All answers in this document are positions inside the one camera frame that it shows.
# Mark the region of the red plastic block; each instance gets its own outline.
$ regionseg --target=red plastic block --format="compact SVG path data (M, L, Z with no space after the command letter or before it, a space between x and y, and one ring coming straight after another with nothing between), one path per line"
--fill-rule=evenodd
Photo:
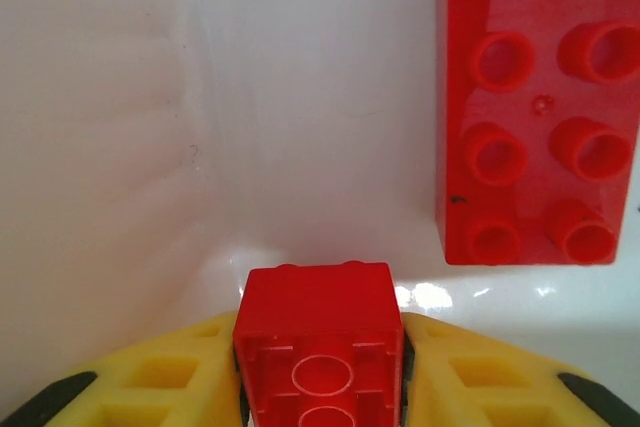
M396 427L403 335L386 264L251 271L233 340L256 427Z
M438 0L447 262L615 258L640 117L640 0Z

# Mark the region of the black rubber pad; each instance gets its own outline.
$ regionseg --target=black rubber pad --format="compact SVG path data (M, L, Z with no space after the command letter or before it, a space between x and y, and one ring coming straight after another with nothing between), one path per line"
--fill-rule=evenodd
M81 372L54 382L0 422L0 427L44 427L97 378L95 372Z
M558 374L558 378L611 427L640 426L640 414L603 385L567 372Z
M405 427L407 414L409 413L409 383L413 379L413 365L415 363L416 351L411 343L411 339L404 333L404 351L402 354L402 393L401 393L401 419L400 426Z
M247 427L249 425L249 415L251 410L249 409L249 399L247 399L247 392L244 390L244 385L240 386L240 415L242 416L242 425Z
M238 362L238 354L236 353L236 349L233 349L233 363L236 367L236 372L240 372L240 362Z

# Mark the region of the lego brick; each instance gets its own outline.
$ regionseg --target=lego brick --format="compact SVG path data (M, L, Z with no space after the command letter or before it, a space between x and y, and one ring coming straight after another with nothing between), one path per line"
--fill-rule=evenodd
M256 427L391 427L404 330L386 264L251 271L234 346Z
M438 9L447 262L611 263L640 119L640 1Z

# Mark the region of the white backdrop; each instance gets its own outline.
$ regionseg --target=white backdrop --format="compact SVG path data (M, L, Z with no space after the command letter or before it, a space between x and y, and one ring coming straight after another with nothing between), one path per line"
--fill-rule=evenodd
M236 308L253 267L356 258L392 265L404 309L640 407L638 162L618 265L446 266L434 5L0 0L0 417L76 362Z

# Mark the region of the yellow plastic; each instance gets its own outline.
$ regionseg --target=yellow plastic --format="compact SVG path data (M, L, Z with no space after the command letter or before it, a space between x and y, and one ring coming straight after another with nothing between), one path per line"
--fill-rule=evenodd
M115 352L74 372L98 378L47 427L241 427L236 314Z
M78 367L70 374L98 378L47 427L241 427L235 317ZM405 427L608 427L556 378L584 372L421 315L403 321L415 349Z
M417 314L406 427L608 427L556 375L584 372Z

